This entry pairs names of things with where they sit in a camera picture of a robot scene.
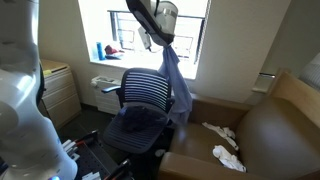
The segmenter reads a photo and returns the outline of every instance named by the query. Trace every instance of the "window sill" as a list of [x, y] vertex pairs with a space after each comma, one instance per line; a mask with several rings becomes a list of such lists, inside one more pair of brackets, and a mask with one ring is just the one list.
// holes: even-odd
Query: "window sill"
[[[93, 64], [99, 64], [99, 65], [105, 65], [105, 66], [112, 66], [117, 68], [123, 68], [123, 69], [130, 69], [135, 67], [140, 68], [149, 68], [158, 70], [162, 64], [162, 54], [159, 54], [159, 57], [155, 58], [155, 56], [147, 56], [147, 55], [135, 55], [132, 54], [122, 57], [121, 60], [99, 60], [99, 59], [92, 59], [90, 60]], [[184, 79], [187, 80], [195, 80], [196, 78], [196, 71], [197, 71], [197, 65], [194, 65], [193, 63], [180, 61], [179, 69], [184, 77]]]

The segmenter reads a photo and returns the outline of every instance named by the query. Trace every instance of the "brown leather couch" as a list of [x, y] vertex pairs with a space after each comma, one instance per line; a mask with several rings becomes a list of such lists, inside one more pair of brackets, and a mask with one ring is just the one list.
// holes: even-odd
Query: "brown leather couch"
[[[253, 107], [194, 95], [189, 123], [176, 128], [158, 179], [320, 179], [319, 111], [319, 92], [286, 72]], [[240, 150], [202, 122], [230, 127]], [[237, 155], [247, 173], [223, 167], [215, 145]]]

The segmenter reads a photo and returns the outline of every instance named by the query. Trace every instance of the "blue bottle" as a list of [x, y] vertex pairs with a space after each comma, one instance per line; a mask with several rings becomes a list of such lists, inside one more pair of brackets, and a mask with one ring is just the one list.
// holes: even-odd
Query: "blue bottle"
[[99, 56], [99, 60], [105, 60], [106, 57], [103, 55], [103, 50], [102, 50], [102, 44], [101, 42], [97, 42], [97, 50], [98, 50], [98, 56]]

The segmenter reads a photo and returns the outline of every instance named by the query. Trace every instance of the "white robot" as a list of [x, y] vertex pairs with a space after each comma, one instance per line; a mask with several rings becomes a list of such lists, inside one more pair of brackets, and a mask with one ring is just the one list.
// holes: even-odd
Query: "white robot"
[[[38, 1], [0, 0], [0, 157], [9, 166], [0, 180], [72, 180], [77, 173], [53, 124], [37, 108], [43, 91]], [[155, 43], [168, 46], [173, 41], [175, 5], [126, 1]]]

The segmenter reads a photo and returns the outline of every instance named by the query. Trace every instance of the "chair armrest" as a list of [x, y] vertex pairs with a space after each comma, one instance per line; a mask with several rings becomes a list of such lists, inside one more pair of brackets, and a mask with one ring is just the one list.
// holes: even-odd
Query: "chair armrest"
[[188, 179], [264, 179], [253, 174], [228, 169], [222, 165], [168, 152], [162, 158], [159, 180]]
[[112, 86], [112, 87], [108, 87], [108, 88], [104, 88], [101, 90], [102, 93], [106, 94], [112, 91], [118, 91], [118, 89], [120, 89], [121, 86]]
[[242, 117], [251, 109], [251, 105], [226, 101], [222, 99], [203, 97], [192, 94], [193, 107], [189, 122], [229, 127], [235, 130]]

